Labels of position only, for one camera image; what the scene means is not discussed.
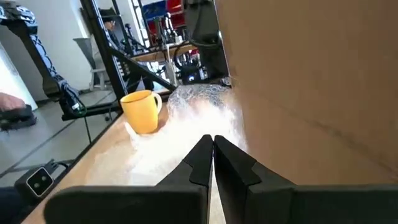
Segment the metal frame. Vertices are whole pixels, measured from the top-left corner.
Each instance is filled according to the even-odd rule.
[[[120,10],[118,7],[118,4],[116,0],[112,0],[113,7],[115,10],[116,15],[114,16],[107,16],[107,17],[113,17],[117,20],[117,23],[121,26],[123,36],[126,40],[129,39],[129,36],[123,26],[123,20],[120,15]],[[127,86],[122,78],[122,75],[118,69],[118,64],[116,59],[118,59],[120,62],[125,63],[127,66],[130,68],[130,73],[136,73],[136,74],[141,74],[144,77],[148,77],[151,80],[159,83],[166,89],[170,90],[169,93],[163,94],[163,100],[167,101],[168,96],[171,94],[176,89],[176,86],[172,85],[168,81],[164,80],[162,77],[157,76],[156,74],[152,73],[148,68],[142,67],[139,65],[137,62],[131,60],[129,57],[125,56],[123,53],[120,51],[112,48],[109,45],[109,34],[108,31],[104,27],[104,23],[102,21],[102,17],[100,15],[100,11],[98,9],[97,3],[95,0],[81,0],[81,5],[83,10],[87,13],[88,15],[88,22],[90,23],[90,26],[93,31],[93,35],[95,38],[95,41],[98,46],[99,53],[101,54],[101,57],[103,59],[106,73],[109,76],[109,80],[111,82],[112,88],[115,92],[117,101],[120,101],[122,97],[128,94],[128,89]],[[127,41],[127,47],[129,50],[132,52],[132,46],[130,44],[130,41]],[[87,107],[87,113],[84,115],[84,117],[87,116],[93,116],[93,115],[98,115],[98,114],[104,114],[104,113],[109,113],[110,111],[119,111],[120,110],[120,105],[115,105],[113,103],[104,103],[101,105],[96,105],[96,106],[89,106]],[[64,121],[69,120],[69,119],[77,119],[81,118],[81,116],[76,116],[74,114],[64,114],[62,116],[62,119]]]
[[[153,47],[155,45],[155,43],[152,43],[152,36],[151,36],[152,33],[149,30],[148,20],[144,15],[144,11],[142,10],[141,0],[137,0],[137,1],[138,1],[139,10],[141,11],[142,20],[144,21],[145,30],[147,32],[147,36],[148,36],[147,39],[149,40],[149,47]]]

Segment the yellow mug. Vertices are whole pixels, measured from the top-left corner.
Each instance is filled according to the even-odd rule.
[[[156,130],[158,114],[162,109],[159,94],[150,90],[136,91],[121,98],[120,104],[128,123],[137,134],[149,134]]]

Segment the black cable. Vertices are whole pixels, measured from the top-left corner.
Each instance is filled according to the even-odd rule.
[[[161,46],[158,46],[158,49],[157,50],[155,49],[155,51],[156,51],[156,54],[155,54],[154,60],[156,60],[157,54],[159,53],[159,51],[161,51],[163,53],[164,60],[167,61],[166,52],[165,52],[165,50],[162,49]]]
[[[57,162],[56,164],[63,166],[65,169],[69,168],[69,166],[66,163],[63,163],[63,162]]]
[[[162,72],[164,72],[166,70],[166,66],[163,66],[161,69],[159,69],[158,71],[156,71],[156,74],[162,74]]]
[[[88,141],[89,141],[90,144],[91,144],[91,135],[90,135],[90,130],[88,129],[87,118],[84,117],[84,119],[85,119],[85,124],[86,124],[86,130],[87,130],[87,135],[88,135]]]
[[[147,77],[143,77],[143,78],[141,78],[140,80],[138,80],[138,81],[136,81],[136,82],[134,82],[134,83],[128,85],[128,86],[126,87],[126,89],[128,89],[128,88],[134,86],[135,84],[137,84],[137,83],[143,81],[143,80],[146,79],[146,78],[147,78]],[[113,107],[113,105],[114,105],[115,103],[117,103],[117,102],[118,102],[118,99],[115,99],[115,100],[111,103],[111,105],[109,106],[108,114],[109,114],[110,117],[111,117],[111,110],[112,110],[112,107]]]
[[[176,66],[179,70],[183,70],[183,67],[182,67],[182,65],[180,65],[180,63],[179,63],[178,60],[177,60],[177,52],[178,52],[178,50],[180,50],[180,48],[181,48],[186,42],[187,42],[187,40],[184,40],[181,44],[179,44],[179,45],[177,46],[177,48],[176,48],[175,51],[174,51],[173,61],[174,61],[175,66]]]
[[[221,47],[220,38],[217,38],[217,43],[214,43],[214,44],[199,43],[193,39],[190,40],[190,43],[196,47],[204,47],[204,48],[208,48],[208,49],[217,49],[217,48]]]

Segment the mug handle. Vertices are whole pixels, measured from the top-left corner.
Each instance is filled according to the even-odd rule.
[[[154,98],[156,98],[156,101],[157,101],[157,114],[159,114],[160,113],[160,110],[162,109],[162,97],[160,97],[160,95],[159,94],[157,94],[157,93],[154,93],[154,92],[152,92],[152,96],[154,97]]]

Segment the metal rod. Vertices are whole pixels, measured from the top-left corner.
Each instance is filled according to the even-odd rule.
[[[113,105],[112,103],[98,103],[96,105],[87,107],[88,108],[87,110],[89,111],[89,110],[93,110],[93,109],[109,107],[109,106],[112,106],[112,105]]]
[[[108,50],[109,34],[105,29],[100,16],[100,11],[95,0],[80,0],[83,10],[87,12],[93,35],[98,46],[99,53],[103,59],[106,73],[111,81],[114,93],[118,101],[127,94],[126,84],[120,74],[116,59]]]
[[[116,17],[119,17],[119,16],[121,16],[120,14],[116,14],[116,15],[108,15],[108,16],[101,16],[101,18],[116,18]]]
[[[106,113],[115,112],[115,111],[121,111],[121,107],[117,103],[89,106],[89,107],[87,107],[87,113],[84,115],[84,117],[95,116],[95,115],[99,115],[99,114],[106,114]],[[78,119],[78,118],[81,118],[81,116],[76,116],[74,114],[62,115],[63,121],[68,121],[71,119]]]

